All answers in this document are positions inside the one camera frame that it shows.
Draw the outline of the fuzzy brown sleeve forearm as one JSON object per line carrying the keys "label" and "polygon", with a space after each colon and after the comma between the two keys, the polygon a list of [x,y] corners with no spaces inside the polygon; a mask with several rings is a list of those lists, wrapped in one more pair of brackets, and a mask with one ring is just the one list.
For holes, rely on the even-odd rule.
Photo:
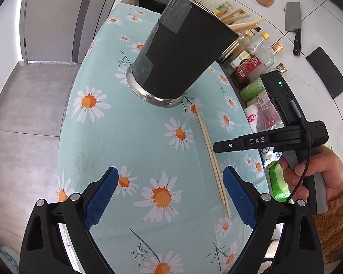
{"label": "fuzzy brown sleeve forearm", "polygon": [[343,259],[343,194],[328,203],[328,211],[314,216],[326,265]]}

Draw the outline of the person's right hand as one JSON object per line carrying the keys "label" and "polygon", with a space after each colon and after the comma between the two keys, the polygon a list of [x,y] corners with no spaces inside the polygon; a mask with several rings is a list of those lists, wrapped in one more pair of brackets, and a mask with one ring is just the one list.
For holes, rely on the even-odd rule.
{"label": "person's right hand", "polygon": [[[288,162],[283,157],[280,158],[279,164],[283,170],[284,180],[292,192],[304,172],[306,161],[299,163],[294,170],[290,169]],[[315,173],[321,173],[323,176],[327,202],[335,200],[343,194],[343,163],[333,151],[325,146],[320,146],[319,153],[311,157],[306,177]]]}

